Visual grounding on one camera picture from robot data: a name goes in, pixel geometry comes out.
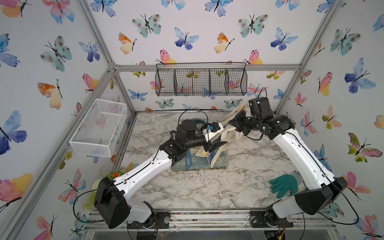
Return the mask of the cream bag starry night print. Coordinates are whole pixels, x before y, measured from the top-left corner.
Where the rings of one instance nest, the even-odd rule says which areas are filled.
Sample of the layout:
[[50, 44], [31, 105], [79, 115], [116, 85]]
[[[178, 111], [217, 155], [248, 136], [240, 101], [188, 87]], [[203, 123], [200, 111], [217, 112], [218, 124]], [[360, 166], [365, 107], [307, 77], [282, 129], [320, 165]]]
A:
[[206, 153], [203, 147], [201, 147], [193, 156], [193, 170], [223, 170], [229, 166], [229, 157], [226, 147], [230, 143], [232, 136], [235, 136], [237, 141], [241, 138], [241, 133], [236, 132], [235, 127], [231, 126], [229, 121], [242, 110], [247, 113], [248, 106], [249, 105], [246, 103], [240, 104], [224, 118], [221, 122], [224, 127], [223, 132], [219, 136], [212, 139], [212, 141], [222, 137], [222, 139], [228, 141], [228, 143], [212, 153]]

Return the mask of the cream bag blue floral pattern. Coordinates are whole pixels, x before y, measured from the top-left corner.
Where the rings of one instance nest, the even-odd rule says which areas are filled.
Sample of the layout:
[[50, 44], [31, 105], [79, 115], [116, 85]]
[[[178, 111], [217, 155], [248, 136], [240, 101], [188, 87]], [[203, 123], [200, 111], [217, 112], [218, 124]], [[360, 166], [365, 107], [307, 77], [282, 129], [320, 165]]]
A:
[[221, 123], [207, 123], [201, 119], [183, 120], [171, 133], [181, 153], [173, 160], [172, 170], [194, 171], [212, 168], [215, 156], [228, 142], [221, 139]]

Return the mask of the cream bag green handles floral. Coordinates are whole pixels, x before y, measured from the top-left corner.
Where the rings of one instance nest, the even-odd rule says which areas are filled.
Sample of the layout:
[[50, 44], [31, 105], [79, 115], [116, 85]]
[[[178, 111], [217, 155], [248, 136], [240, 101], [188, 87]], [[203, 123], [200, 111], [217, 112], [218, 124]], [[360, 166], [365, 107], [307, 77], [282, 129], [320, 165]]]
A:
[[202, 124], [202, 125], [206, 125], [207, 124], [207, 122], [202, 120], [202, 119], [195, 118], [195, 119], [192, 119], [192, 121], [194, 121], [196, 124]]

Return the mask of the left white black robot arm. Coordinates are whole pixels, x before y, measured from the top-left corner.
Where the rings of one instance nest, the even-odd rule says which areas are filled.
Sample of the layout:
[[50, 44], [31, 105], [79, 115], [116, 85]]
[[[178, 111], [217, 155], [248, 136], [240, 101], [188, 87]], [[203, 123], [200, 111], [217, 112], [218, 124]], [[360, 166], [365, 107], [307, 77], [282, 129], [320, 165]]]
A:
[[97, 189], [94, 207], [109, 229], [123, 222], [142, 224], [151, 228], [158, 222], [157, 212], [146, 201], [133, 202], [132, 196], [159, 173], [171, 168], [187, 156], [190, 149], [203, 148], [211, 153], [224, 146], [218, 138], [226, 132], [223, 123], [206, 122], [198, 127], [193, 120], [179, 120], [170, 138], [162, 143], [156, 153], [132, 171], [111, 180], [103, 178]]

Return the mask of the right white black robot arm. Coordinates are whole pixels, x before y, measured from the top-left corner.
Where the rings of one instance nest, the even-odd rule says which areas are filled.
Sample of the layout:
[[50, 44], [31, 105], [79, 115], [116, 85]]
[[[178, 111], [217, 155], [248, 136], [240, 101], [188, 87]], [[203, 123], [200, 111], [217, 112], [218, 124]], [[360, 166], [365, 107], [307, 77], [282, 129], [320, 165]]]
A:
[[317, 160], [287, 116], [274, 115], [267, 97], [249, 100], [249, 107], [251, 116], [242, 110], [229, 124], [244, 136], [251, 131], [268, 136], [286, 153], [306, 186], [305, 190], [267, 207], [265, 218], [269, 225], [277, 226], [292, 215], [315, 215], [343, 193], [347, 181], [335, 177]]

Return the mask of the green rubber glove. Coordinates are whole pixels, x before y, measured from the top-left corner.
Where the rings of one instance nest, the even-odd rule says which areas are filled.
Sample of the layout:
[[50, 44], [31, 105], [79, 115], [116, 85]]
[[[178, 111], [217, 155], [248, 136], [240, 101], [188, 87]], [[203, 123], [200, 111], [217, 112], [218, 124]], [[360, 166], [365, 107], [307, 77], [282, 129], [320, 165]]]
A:
[[288, 192], [291, 192], [291, 196], [294, 196], [298, 192], [298, 180], [294, 175], [282, 175], [276, 179], [270, 180], [271, 191], [273, 194], [277, 194], [278, 199], [282, 199]]

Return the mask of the wooden comb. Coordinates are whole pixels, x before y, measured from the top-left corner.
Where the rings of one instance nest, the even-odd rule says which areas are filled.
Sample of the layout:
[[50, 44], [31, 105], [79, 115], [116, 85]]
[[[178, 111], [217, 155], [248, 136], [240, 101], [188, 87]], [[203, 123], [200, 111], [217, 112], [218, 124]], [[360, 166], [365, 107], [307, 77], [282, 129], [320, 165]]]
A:
[[129, 163], [128, 166], [124, 169], [124, 174], [132, 171], [134, 168], [136, 168], [139, 164], [135, 163]]

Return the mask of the white mesh wall basket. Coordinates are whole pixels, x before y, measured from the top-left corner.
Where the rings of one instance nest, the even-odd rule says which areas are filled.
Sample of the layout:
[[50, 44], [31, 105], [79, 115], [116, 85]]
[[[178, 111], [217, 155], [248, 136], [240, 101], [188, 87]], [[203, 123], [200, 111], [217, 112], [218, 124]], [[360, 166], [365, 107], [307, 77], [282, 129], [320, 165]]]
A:
[[126, 117], [126, 104], [95, 99], [69, 144], [79, 155], [111, 157]]

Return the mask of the aluminium front rail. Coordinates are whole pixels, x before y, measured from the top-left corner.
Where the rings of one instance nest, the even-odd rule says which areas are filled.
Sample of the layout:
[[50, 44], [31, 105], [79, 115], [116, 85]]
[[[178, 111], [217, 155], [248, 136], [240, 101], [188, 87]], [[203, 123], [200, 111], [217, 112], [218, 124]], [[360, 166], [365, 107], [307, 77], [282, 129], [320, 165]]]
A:
[[232, 230], [335, 230], [336, 225], [320, 214], [298, 214], [268, 224], [264, 209], [175, 209], [156, 210], [150, 219], [163, 231], [232, 231]]

